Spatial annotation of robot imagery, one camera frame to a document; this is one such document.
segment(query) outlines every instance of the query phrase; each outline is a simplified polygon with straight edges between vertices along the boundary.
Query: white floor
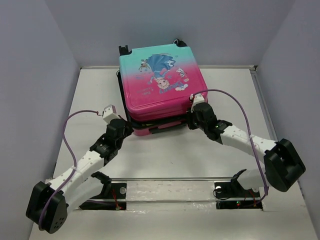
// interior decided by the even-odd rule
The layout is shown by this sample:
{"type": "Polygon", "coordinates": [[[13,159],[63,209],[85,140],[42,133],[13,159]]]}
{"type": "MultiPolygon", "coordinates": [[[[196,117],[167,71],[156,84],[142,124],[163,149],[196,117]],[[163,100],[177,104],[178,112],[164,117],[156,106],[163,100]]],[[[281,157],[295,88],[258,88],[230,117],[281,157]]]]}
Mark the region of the white floor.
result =
{"type": "MultiPolygon", "coordinates": [[[[70,113],[83,109],[101,111],[113,104],[125,116],[116,71],[81,70],[70,113]]],[[[204,68],[201,72],[208,88],[227,91],[240,101],[254,135],[270,138],[248,69],[204,68]]],[[[245,130],[244,117],[232,99],[215,92],[209,93],[208,98],[219,119],[245,130]]],[[[103,120],[94,114],[83,113],[71,119],[66,137],[76,157],[82,157],[105,129],[103,120]]],[[[71,165],[71,156],[62,144],[54,176],[71,165]]],[[[208,140],[200,130],[182,129],[128,137],[118,156],[102,172],[111,178],[195,178],[230,177],[244,168],[257,168],[253,157],[208,140]]],[[[130,194],[141,199],[140,190],[130,194]]],[[[34,225],[30,240],[317,239],[298,184],[286,193],[271,189],[263,205],[264,211],[216,210],[213,203],[129,203],[125,212],[76,210],[53,235],[38,231],[34,225]]]]}

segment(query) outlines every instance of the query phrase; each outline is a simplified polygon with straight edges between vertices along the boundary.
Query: suitcase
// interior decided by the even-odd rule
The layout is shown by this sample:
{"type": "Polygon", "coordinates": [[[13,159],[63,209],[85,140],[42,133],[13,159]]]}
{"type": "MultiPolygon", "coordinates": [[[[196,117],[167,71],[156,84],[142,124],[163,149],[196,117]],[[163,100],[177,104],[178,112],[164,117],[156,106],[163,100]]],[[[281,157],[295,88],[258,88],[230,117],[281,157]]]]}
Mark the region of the suitcase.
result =
{"type": "MultiPolygon", "coordinates": [[[[126,118],[145,136],[186,125],[191,94],[206,90],[194,55],[183,41],[135,48],[119,46],[117,73],[126,118]]],[[[207,93],[202,94],[207,100],[207,93]]]]}

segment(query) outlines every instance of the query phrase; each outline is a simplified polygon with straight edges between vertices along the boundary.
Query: white cloud print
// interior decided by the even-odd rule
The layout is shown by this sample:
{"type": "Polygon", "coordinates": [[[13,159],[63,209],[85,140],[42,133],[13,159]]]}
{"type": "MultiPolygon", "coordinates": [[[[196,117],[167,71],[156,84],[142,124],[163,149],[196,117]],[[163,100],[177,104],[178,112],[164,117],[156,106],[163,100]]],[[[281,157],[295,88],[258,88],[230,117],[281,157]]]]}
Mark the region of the white cloud print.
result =
{"type": "Polygon", "coordinates": [[[187,87],[188,87],[188,84],[185,84],[185,85],[183,85],[183,86],[176,87],[175,90],[176,90],[176,91],[183,91],[183,90],[185,90],[187,87]]]}

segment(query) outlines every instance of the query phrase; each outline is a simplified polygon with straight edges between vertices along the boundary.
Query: white table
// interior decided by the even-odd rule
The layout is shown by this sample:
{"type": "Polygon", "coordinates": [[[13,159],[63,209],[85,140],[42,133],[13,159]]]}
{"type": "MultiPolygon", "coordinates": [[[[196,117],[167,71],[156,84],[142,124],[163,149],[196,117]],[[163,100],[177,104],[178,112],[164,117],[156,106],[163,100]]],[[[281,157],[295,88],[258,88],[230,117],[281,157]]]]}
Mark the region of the white table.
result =
{"type": "MultiPolygon", "coordinates": [[[[83,109],[101,111],[113,104],[117,112],[125,116],[116,71],[116,68],[82,69],[70,113],[83,109]]],[[[253,134],[270,138],[269,123],[265,122],[262,110],[264,106],[260,106],[248,69],[203,68],[201,72],[208,88],[225,90],[240,101],[253,134]]],[[[246,129],[241,110],[232,99],[216,92],[209,93],[208,98],[219,119],[246,129]]],[[[105,123],[93,113],[82,113],[71,119],[66,137],[76,157],[82,157],[105,129],[105,123]]],[[[71,156],[62,144],[54,177],[71,165],[71,156]]],[[[118,156],[101,172],[112,179],[198,178],[230,177],[244,168],[257,168],[253,157],[208,140],[200,130],[185,128],[144,137],[128,137],[118,156]]],[[[128,189],[134,190],[135,184],[143,184],[147,188],[151,182],[130,184],[128,189]]],[[[208,182],[183,184],[193,187],[198,184],[198,189],[206,188],[203,193],[210,192],[208,182]]],[[[131,197],[141,198],[139,191],[131,191],[131,197]]],[[[286,193],[271,189],[263,205],[264,211],[216,210],[212,202],[128,203],[127,211],[75,210],[53,235],[38,231],[38,226],[34,225],[30,240],[317,239],[297,183],[286,193]]]]}

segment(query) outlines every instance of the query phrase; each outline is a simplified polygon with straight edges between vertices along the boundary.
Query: gray wall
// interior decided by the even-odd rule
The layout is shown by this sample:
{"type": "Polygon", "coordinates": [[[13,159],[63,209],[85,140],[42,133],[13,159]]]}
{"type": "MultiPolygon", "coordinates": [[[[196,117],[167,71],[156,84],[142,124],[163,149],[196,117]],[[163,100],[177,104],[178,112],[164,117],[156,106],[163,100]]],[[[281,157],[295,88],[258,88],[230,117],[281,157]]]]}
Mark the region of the gray wall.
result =
{"type": "Polygon", "coordinates": [[[81,66],[183,38],[200,65],[257,65],[294,0],[45,0],[81,66]]]}
{"type": "Polygon", "coordinates": [[[278,138],[292,140],[305,163],[301,186],[320,238],[319,13],[319,0],[296,0],[258,76],[278,138]]]}
{"type": "Polygon", "coordinates": [[[29,239],[33,186],[53,170],[79,67],[42,0],[0,3],[0,239],[29,239]]]}

